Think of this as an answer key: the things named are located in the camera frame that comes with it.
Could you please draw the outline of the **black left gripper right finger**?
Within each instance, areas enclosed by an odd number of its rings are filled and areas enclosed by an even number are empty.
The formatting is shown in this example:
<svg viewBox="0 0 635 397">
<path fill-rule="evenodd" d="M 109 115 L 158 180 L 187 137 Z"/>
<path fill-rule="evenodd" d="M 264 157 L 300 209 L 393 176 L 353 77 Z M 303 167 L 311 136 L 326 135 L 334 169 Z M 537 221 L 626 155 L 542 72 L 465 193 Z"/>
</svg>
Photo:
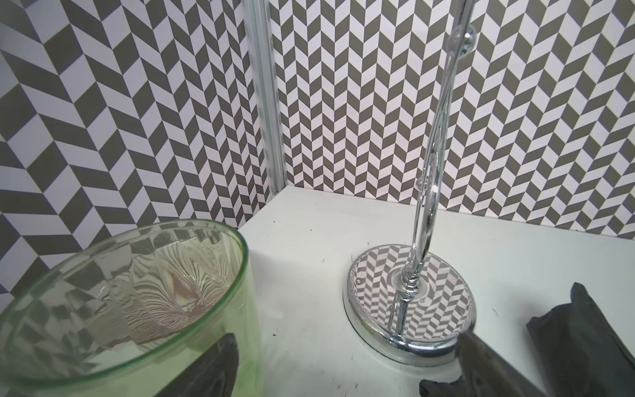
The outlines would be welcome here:
<svg viewBox="0 0 635 397">
<path fill-rule="evenodd" d="M 471 331 L 458 336 L 461 377 L 454 382 L 421 380 L 421 396 L 537 396 L 545 394 Z"/>
</svg>

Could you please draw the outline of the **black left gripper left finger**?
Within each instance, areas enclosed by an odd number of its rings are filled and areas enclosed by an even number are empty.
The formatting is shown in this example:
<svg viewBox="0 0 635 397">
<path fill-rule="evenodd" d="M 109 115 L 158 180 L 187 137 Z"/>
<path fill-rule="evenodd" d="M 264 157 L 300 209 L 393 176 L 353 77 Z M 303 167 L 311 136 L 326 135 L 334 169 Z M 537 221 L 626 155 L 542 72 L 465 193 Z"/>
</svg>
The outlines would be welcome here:
<svg viewBox="0 0 635 397">
<path fill-rule="evenodd" d="M 156 397 L 231 396 L 238 366 L 239 349 L 235 335 L 226 333 Z"/>
</svg>

